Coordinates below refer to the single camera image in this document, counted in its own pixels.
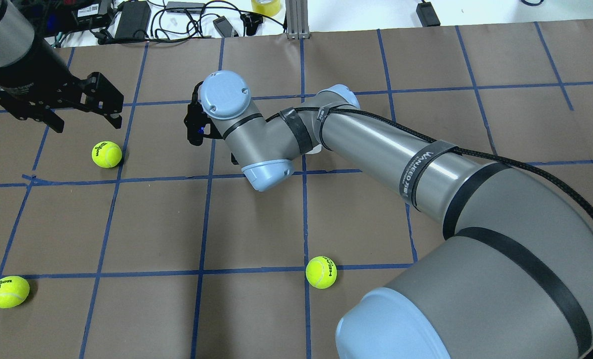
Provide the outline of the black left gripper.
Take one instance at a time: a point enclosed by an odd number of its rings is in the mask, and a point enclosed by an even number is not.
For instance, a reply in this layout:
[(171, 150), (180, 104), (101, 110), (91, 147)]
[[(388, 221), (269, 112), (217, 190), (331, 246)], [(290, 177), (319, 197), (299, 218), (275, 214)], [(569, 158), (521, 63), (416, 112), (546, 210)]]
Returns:
[(43, 110), (46, 105), (94, 112), (114, 129), (123, 125), (123, 93), (105, 75), (94, 71), (88, 77), (88, 104), (81, 104), (85, 80), (73, 75), (43, 38), (33, 38), (21, 59), (0, 67), (0, 88), (24, 105), (39, 105), (42, 110), (33, 112), (30, 118), (56, 133), (63, 132), (64, 120), (52, 110)]

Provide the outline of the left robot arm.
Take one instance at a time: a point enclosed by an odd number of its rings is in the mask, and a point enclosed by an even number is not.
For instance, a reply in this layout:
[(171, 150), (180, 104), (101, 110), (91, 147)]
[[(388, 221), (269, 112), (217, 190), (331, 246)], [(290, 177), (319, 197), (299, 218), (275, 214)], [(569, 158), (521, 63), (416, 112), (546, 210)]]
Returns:
[(76, 77), (9, 0), (0, 0), (0, 106), (17, 120), (33, 120), (61, 133), (56, 109), (72, 108), (123, 125), (124, 96), (105, 75)]

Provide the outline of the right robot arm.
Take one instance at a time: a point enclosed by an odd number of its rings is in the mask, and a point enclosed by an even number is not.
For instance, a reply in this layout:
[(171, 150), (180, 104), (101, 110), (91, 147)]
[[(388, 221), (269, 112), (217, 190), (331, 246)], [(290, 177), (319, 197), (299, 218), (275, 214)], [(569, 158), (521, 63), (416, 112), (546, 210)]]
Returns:
[(593, 359), (593, 206), (563, 180), (363, 111), (340, 84), (268, 120), (234, 71), (198, 93), (255, 190), (322, 146), (442, 225), (443, 244), (338, 321), (338, 357)]

